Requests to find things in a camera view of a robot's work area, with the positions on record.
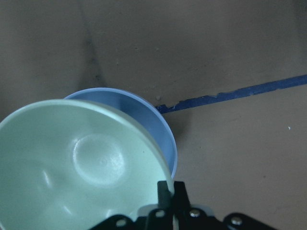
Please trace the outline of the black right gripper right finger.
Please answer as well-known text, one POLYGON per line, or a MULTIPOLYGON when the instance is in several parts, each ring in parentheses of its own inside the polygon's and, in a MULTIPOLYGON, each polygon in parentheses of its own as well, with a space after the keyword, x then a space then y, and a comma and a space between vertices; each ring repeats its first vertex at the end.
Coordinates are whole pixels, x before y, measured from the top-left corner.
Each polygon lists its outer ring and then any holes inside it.
POLYGON ((185 183, 174 181, 173 211, 177 216, 186 216, 189 213, 191 204, 185 183))

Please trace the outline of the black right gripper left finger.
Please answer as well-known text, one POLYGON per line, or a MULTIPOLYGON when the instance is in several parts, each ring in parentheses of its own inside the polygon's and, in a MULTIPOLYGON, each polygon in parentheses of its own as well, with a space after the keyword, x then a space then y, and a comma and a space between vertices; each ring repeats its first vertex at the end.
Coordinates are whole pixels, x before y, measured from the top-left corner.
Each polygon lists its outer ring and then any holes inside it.
POLYGON ((168 189, 166 181, 158 181, 157 183, 158 194, 158 216, 171 216, 172 211, 172 194, 168 189))

